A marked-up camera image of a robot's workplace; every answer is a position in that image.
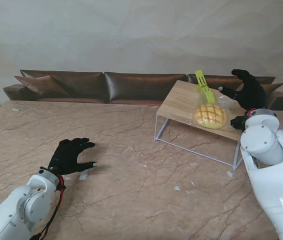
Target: clear plastic wrap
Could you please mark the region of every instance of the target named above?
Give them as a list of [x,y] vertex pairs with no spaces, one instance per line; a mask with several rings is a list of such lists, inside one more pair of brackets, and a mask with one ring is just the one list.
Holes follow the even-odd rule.
[[243,115],[244,110],[238,102],[213,91],[215,103],[210,104],[203,93],[197,94],[193,101],[193,114],[189,125],[209,129],[219,129],[227,132],[234,131],[231,119]]

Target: white wall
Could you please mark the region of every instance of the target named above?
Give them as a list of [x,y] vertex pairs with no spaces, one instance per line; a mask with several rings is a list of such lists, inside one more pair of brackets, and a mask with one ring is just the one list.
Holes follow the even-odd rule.
[[283,82],[283,0],[0,0],[1,102],[19,69],[233,68]]

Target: robot forearm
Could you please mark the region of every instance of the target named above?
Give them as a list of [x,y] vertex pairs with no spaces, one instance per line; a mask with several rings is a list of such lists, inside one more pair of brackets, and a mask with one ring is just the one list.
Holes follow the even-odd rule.
[[[283,130],[273,111],[248,115],[241,136],[241,153],[254,194],[283,240]],[[269,166],[259,169],[253,157]]]
[[56,175],[40,169],[26,185],[14,189],[0,204],[0,240],[29,240],[35,223],[48,215],[59,183]]

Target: black gloved hand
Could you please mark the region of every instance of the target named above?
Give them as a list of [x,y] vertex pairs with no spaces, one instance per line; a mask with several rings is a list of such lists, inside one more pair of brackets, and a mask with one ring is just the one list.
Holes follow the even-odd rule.
[[234,69],[231,74],[243,82],[243,88],[236,91],[224,86],[218,90],[227,97],[236,100],[246,110],[262,109],[266,107],[266,93],[257,79],[246,70]]
[[95,143],[89,142],[88,138],[60,141],[49,162],[48,170],[54,174],[66,175],[96,167],[97,163],[94,161],[77,163],[78,155],[85,149],[93,148],[94,146]]

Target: red cable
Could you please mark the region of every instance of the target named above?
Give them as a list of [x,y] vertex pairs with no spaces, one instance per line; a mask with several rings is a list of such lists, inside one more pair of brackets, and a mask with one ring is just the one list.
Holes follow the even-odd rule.
[[[59,209],[59,207],[60,207],[61,204],[62,204],[63,196],[64,196],[64,188],[63,188],[63,187],[65,186],[65,182],[64,182],[64,179],[63,179],[62,175],[58,174],[57,177],[59,178],[59,181],[60,181],[60,184],[61,184],[62,188],[61,188],[61,190],[60,190],[60,196],[59,196],[58,204],[57,204],[57,206],[56,206],[56,208],[55,208],[55,211],[56,211],[56,212],[57,212],[57,210]],[[43,239],[46,237],[46,235],[47,235],[47,233],[48,233],[48,228],[49,228],[49,227],[50,227],[50,223],[47,224],[46,227],[44,228],[45,233],[44,233],[44,235],[42,236],[42,238],[41,238],[40,240],[43,240]]]
[[249,116],[249,115],[251,114],[251,112],[254,111],[255,109],[257,109],[257,108],[252,108],[251,110],[249,110],[249,111],[247,112],[247,116]]

